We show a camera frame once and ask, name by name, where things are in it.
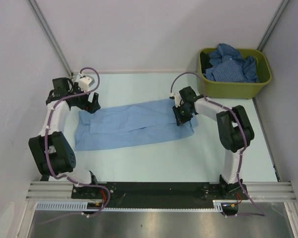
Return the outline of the light blue long sleeve shirt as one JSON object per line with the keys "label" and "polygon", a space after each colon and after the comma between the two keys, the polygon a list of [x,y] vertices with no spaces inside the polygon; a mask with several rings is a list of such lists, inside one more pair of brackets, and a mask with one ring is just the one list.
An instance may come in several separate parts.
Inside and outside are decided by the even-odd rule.
{"label": "light blue long sleeve shirt", "polygon": [[79,112],[77,151],[118,149],[183,139],[194,134],[196,117],[176,124],[171,99]]}

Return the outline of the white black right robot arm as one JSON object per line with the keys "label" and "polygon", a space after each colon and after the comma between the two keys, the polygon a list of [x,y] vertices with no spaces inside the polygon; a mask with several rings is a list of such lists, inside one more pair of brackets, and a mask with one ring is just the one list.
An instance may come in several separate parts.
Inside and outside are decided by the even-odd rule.
{"label": "white black right robot arm", "polygon": [[217,123],[220,142],[225,149],[224,168],[217,187],[205,188],[204,193],[239,199],[246,190],[240,175],[243,153],[255,136],[245,108],[241,105],[229,108],[204,95],[198,96],[190,86],[171,93],[170,98],[175,103],[172,109],[178,126],[190,121],[193,115],[204,115]]}

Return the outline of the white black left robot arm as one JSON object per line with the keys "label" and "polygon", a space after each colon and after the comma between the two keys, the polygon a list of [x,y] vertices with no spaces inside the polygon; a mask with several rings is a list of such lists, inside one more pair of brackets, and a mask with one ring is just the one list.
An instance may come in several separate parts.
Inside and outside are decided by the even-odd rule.
{"label": "white black left robot arm", "polygon": [[90,114],[101,108],[95,92],[99,82],[89,75],[81,75],[77,82],[65,77],[53,79],[54,88],[46,100],[48,111],[44,125],[39,134],[28,141],[41,175],[66,179],[77,188],[82,187],[89,198],[99,194],[100,186],[91,171],[76,167],[75,153],[64,136],[64,128],[71,108]]}

